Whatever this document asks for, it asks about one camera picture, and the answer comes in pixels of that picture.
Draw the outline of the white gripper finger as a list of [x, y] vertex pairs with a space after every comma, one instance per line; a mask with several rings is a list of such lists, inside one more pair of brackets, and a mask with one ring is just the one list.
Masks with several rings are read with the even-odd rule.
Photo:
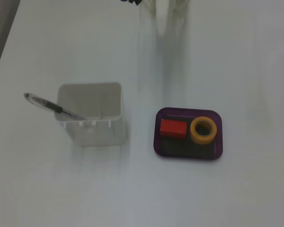
[[168, 0], [167, 3], [167, 14], [165, 16], [165, 35], [167, 35], [171, 29], [172, 24], [176, 19], [183, 18], [189, 7], [189, 0]]
[[152, 27], [156, 26], [155, 3], [155, 0], [141, 0], [139, 4], [139, 28], [143, 28], [147, 24]]

